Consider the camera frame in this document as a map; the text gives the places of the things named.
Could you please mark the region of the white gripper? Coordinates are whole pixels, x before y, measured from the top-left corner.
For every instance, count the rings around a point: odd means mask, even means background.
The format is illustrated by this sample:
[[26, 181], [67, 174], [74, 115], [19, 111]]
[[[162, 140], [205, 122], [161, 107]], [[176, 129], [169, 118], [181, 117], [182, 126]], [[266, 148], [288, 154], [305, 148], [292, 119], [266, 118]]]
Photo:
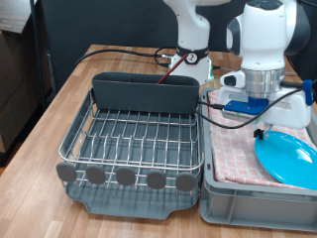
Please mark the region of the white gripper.
[[[303, 129], [311, 120], [312, 81], [301, 83], [284, 80], [284, 70], [248, 70], [229, 72], [220, 77], [222, 87], [218, 103], [222, 115], [241, 122], [264, 122], [265, 132], [273, 125]], [[264, 131], [257, 129], [254, 137], [264, 138]]]

